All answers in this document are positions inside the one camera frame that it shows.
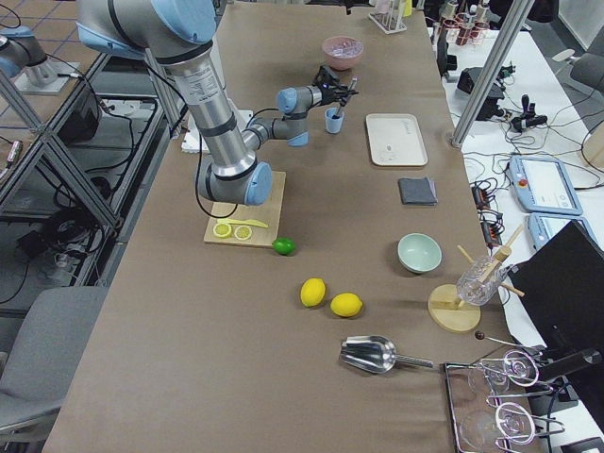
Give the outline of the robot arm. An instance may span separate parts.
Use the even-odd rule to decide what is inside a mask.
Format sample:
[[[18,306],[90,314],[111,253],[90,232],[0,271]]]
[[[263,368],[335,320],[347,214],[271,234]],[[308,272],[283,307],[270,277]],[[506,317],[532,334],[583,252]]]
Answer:
[[[257,150],[270,140],[304,146],[308,112],[318,106],[345,105],[356,94],[322,66],[311,85],[277,94],[281,117],[256,118],[239,129],[210,57],[217,29],[211,1],[81,1],[78,36],[86,46],[125,59],[147,54],[176,82],[209,155],[195,176],[197,197],[246,206],[263,204],[272,190],[272,170]]]

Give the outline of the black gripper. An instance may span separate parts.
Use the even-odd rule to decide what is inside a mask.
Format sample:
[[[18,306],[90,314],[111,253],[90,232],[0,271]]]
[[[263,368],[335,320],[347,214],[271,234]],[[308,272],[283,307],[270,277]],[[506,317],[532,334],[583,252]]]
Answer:
[[[315,75],[312,86],[316,88],[320,96],[313,101],[313,106],[325,106],[333,103],[340,105],[340,100],[350,100],[358,94],[357,90],[348,90],[348,86],[340,82],[340,78],[327,65],[321,65]]]

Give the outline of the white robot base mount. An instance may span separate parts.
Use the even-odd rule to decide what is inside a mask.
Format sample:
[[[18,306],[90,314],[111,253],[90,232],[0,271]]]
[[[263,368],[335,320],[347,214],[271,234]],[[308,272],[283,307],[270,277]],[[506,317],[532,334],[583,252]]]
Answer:
[[[240,131],[244,130],[248,121],[253,115],[252,109],[235,109],[235,116],[237,119],[237,127]],[[209,153],[208,146],[204,139],[201,138],[197,126],[194,122],[193,115],[189,113],[187,115],[187,131],[185,133],[181,149],[184,153]]]

